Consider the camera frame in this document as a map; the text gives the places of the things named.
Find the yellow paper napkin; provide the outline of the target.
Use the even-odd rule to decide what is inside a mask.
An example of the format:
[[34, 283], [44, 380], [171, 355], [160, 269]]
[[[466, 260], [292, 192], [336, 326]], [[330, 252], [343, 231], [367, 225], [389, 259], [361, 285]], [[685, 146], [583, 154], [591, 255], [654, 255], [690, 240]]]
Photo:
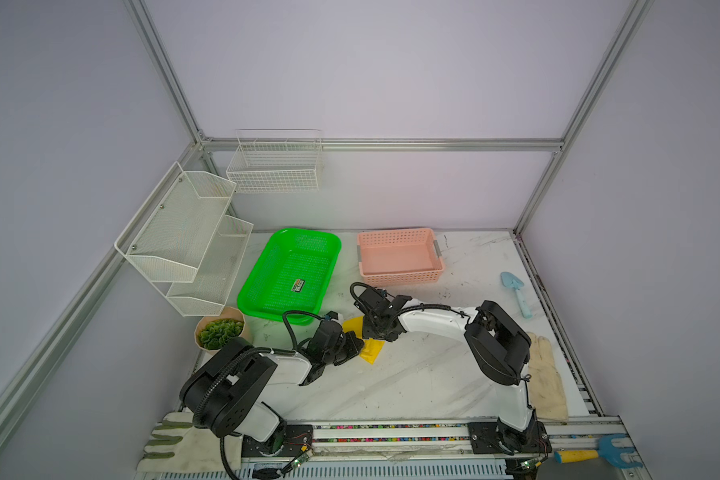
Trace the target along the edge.
[[373, 365], [381, 353], [385, 342], [383, 340], [365, 338], [363, 335], [363, 317], [355, 317], [343, 322], [345, 333], [353, 332], [355, 336], [363, 341], [363, 347], [359, 351], [359, 357]]

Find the pink plastic basket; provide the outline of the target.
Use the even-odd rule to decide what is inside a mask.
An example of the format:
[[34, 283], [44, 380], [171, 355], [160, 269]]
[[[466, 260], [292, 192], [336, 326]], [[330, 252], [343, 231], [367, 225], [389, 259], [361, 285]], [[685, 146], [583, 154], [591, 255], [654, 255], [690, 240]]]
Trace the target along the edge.
[[363, 281], [376, 287], [434, 283], [445, 271], [431, 228], [361, 232], [357, 251]]

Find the green plastic basket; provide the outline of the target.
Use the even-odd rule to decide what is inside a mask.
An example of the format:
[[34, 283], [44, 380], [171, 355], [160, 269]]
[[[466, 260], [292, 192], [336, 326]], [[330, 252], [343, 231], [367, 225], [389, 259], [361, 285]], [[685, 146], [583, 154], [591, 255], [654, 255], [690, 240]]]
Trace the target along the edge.
[[[286, 311], [317, 314], [328, 290], [342, 242], [335, 234], [286, 228], [272, 234], [238, 296], [245, 315], [280, 322]], [[300, 293], [292, 291], [304, 279]]]

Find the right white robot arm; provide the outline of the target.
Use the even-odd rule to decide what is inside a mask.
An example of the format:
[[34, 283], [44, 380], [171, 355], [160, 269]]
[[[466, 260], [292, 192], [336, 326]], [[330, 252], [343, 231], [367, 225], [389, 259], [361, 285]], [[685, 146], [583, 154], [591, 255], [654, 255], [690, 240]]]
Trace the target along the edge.
[[482, 374], [497, 385], [495, 447], [514, 455], [538, 437], [541, 427], [528, 391], [532, 341], [496, 302], [485, 300], [474, 308], [425, 303], [407, 295], [392, 296], [363, 282], [352, 283], [349, 292], [362, 313], [361, 356], [372, 360], [383, 342], [410, 332], [461, 341]]

